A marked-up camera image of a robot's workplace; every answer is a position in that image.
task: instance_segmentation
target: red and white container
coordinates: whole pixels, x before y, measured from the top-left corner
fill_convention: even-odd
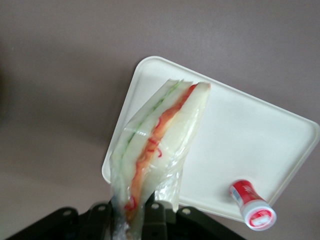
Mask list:
[[[230,186],[230,195],[237,202],[245,224],[252,230],[263,231],[275,224],[275,211],[257,194],[248,180],[234,182]]]

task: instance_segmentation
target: plastic bag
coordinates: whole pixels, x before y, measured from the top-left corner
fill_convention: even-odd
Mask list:
[[[144,204],[154,191],[178,209],[183,165],[209,93],[209,83],[168,80],[125,126],[110,157],[113,239],[140,239]]]

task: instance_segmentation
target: table surface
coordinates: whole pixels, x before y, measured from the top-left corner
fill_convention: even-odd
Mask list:
[[[0,239],[58,208],[108,201],[101,168],[137,64],[161,56],[320,123],[320,2],[0,2]],[[271,229],[318,239],[320,147]]]

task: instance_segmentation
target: white tray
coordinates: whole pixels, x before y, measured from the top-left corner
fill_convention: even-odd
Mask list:
[[[248,179],[272,205],[319,142],[319,125],[158,56],[136,67],[116,124],[102,175],[130,118],[168,80],[211,83],[201,127],[183,168],[180,204],[242,221],[229,186]]]

